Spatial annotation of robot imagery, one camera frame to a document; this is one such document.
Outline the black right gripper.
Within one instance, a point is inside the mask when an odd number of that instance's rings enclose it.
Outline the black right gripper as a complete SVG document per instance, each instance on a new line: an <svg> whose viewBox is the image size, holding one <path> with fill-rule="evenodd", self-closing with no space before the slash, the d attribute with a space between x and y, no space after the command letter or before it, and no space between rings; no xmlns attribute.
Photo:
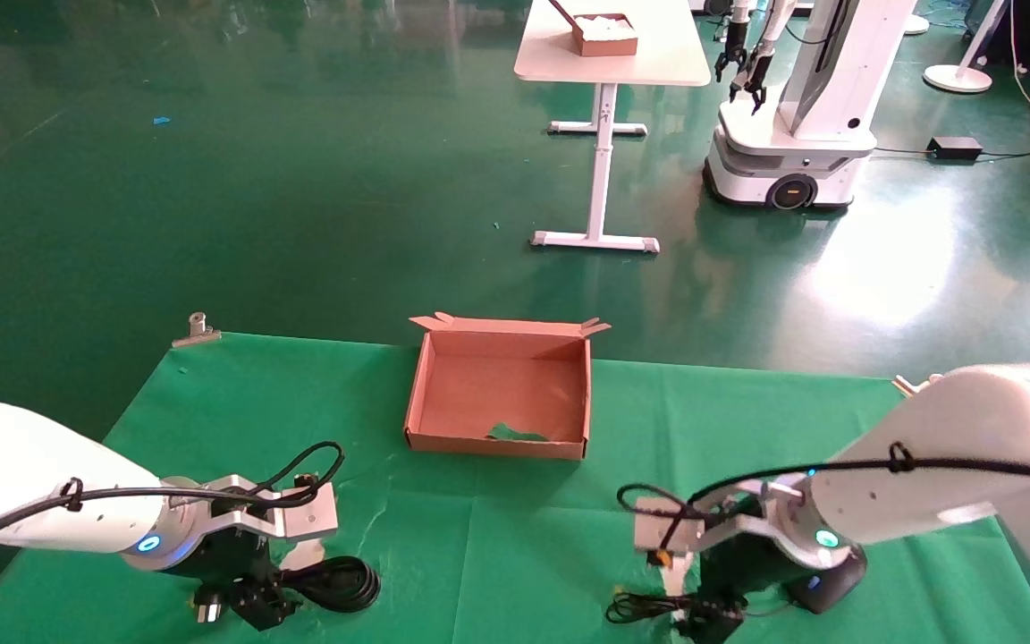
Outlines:
<svg viewBox="0 0 1030 644"><path fill-rule="evenodd" d="M744 596L804 578L804 566L790 558L775 538L750 530L761 526L761 517L748 514L707 523L698 583L698 596L707 602L689 602L681 608L683 639L728 640L747 619Z"/></svg>

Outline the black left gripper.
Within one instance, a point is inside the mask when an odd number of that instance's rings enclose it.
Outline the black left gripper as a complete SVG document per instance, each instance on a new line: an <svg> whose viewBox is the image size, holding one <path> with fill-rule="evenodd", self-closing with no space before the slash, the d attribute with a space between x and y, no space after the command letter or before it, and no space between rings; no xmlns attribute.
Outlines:
<svg viewBox="0 0 1030 644"><path fill-rule="evenodd" d="M226 529L205 535L177 563L177 575L217 587L245 584L249 588L229 588L228 604L254 631L281 626L299 606L278 583L269 538L253 531Z"/></svg>

